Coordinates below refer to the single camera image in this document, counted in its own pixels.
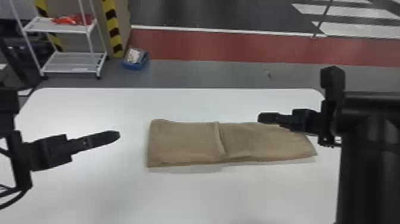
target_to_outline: beige cloth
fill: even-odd
[[[317,155],[308,139],[260,123],[151,122],[148,167],[275,161]]]

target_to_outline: white metal shelf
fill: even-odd
[[[52,18],[37,16],[31,20],[25,27],[26,32],[52,32],[52,33],[91,33],[97,24],[97,19],[92,20],[92,24],[87,26],[57,24],[51,21]]]
[[[96,64],[88,52],[54,52],[42,72],[50,73],[97,73],[107,57],[107,53],[94,53]]]
[[[36,17],[33,18],[26,26],[23,26],[18,12],[13,3],[14,0],[9,0],[12,13],[17,19],[18,26],[21,29],[22,35],[27,42],[29,51],[35,61],[37,69],[40,74],[45,77],[45,73],[96,73],[96,78],[100,79],[100,71],[104,65],[104,61],[107,59],[107,51],[104,44],[104,38],[100,31],[100,27],[96,18],[96,11],[93,5],[93,0],[89,0],[90,8],[93,15],[93,20],[86,21],[85,10],[83,9],[82,0],[77,0],[80,9],[80,15],[82,16],[82,25],[69,25],[69,24],[57,24],[54,23],[52,18],[46,18],[39,16],[36,7],[32,5],[36,11]],[[101,43],[103,45],[104,52],[95,53],[93,50],[92,40],[90,34],[97,27],[100,35]],[[54,53],[47,60],[46,64],[41,67],[38,58],[30,44],[27,33],[29,32],[44,32],[44,33],[74,33],[74,34],[85,34],[87,43],[89,44],[90,52],[59,52],[55,45],[52,43]]]

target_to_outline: white line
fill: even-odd
[[[398,26],[324,22],[321,25],[320,30],[325,34],[332,36],[400,39],[400,28]]]
[[[209,33],[243,33],[243,34],[278,35],[278,36],[313,36],[312,33],[274,32],[274,31],[259,31],[259,30],[206,29],[206,28],[172,27],[172,26],[131,25],[131,28],[139,30],[178,30],[178,31],[209,32]],[[326,37],[326,35],[317,34],[317,37],[323,38]]]
[[[324,10],[326,8],[326,6],[324,5],[293,4],[293,6],[300,13],[317,14],[317,15],[324,13]],[[327,15],[400,19],[400,17],[398,17],[397,15],[394,15],[386,10],[376,10],[374,8],[354,8],[354,7],[338,7],[338,6],[330,7]]]
[[[356,2],[356,3],[372,4],[370,1],[367,1],[367,0],[338,0],[338,1],[334,1],[334,2]]]

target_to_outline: red object on shelf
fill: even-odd
[[[88,26],[91,25],[93,20],[93,15],[85,14],[85,20]],[[61,16],[53,18],[51,21],[57,24],[82,25],[82,26],[85,25],[81,14]]]

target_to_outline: wire shelf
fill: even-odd
[[[42,72],[48,73],[97,73],[107,57],[106,53],[94,53],[97,64],[93,64],[91,53],[87,52],[54,52]]]
[[[51,21],[52,18],[46,17],[35,17],[29,22],[24,30],[26,32],[51,32],[51,33],[86,33],[85,26],[81,25],[69,25],[69,24],[57,24]],[[87,32],[91,33],[97,24],[97,19],[92,20],[90,25],[87,25]]]

